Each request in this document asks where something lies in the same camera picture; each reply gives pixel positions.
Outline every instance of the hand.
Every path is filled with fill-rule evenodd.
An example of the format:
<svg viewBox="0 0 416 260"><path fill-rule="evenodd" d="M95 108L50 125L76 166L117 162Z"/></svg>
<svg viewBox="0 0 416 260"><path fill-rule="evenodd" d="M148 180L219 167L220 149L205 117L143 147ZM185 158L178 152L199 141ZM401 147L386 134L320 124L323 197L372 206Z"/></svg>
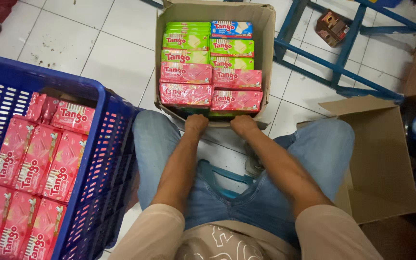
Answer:
<svg viewBox="0 0 416 260"><path fill-rule="evenodd" d="M248 140L248 135L250 133L260 131L256 122L251 116L247 115L236 116L231 120L231 127L237 135L245 140Z"/></svg>
<svg viewBox="0 0 416 260"><path fill-rule="evenodd" d="M185 131L197 134L199 137L203 135L208 126L208 118L203 115L190 115L185 121Z"/></svg>

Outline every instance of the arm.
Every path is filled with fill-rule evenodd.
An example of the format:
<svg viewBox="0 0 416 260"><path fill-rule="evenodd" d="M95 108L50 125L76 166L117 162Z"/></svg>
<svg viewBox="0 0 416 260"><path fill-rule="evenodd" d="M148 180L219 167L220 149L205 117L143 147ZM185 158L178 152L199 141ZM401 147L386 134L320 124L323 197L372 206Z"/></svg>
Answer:
<svg viewBox="0 0 416 260"><path fill-rule="evenodd" d="M271 180L288 197L295 218L311 206L333 205L298 160L261 132L250 116L236 116L231 127L253 148Z"/></svg>
<svg viewBox="0 0 416 260"><path fill-rule="evenodd" d="M185 133L166 162L151 205L166 204L184 212L195 177L198 141L207 126L208 119L203 115L187 118Z"/></svg>

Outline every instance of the t-shirt print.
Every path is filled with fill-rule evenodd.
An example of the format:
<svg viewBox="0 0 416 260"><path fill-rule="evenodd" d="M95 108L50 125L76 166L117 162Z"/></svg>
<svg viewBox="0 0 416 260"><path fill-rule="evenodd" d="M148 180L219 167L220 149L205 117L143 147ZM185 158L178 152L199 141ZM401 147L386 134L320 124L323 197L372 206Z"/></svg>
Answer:
<svg viewBox="0 0 416 260"><path fill-rule="evenodd" d="M198 236L183 242L176 252L178 260L269 260L251 237L226 227L206 225Z"/></svg>

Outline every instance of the small brown box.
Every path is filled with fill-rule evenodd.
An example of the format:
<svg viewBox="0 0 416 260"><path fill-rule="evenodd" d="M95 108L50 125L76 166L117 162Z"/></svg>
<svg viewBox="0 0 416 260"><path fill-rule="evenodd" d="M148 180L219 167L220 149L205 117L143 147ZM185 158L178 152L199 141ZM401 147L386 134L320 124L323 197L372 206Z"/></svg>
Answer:
<svg viewBox="0 0 416 260"><path fill-rule="evenodd" d="M349 30L340 16L330 9L317 20L316 33L331 47L342 41Z"/></svg>

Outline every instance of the cardboard flap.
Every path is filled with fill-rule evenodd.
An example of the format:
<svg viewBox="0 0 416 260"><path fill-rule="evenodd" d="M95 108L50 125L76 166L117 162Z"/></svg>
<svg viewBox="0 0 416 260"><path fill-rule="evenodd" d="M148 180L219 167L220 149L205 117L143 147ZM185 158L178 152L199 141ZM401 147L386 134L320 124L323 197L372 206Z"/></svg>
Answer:
<svg viewBox="0 0 416 260"><path fill-rule="evenodd" d="M373 96L351 97L339 101L319 103L319 105L337 116L397 106L392 100L384 100Z"/></svg>

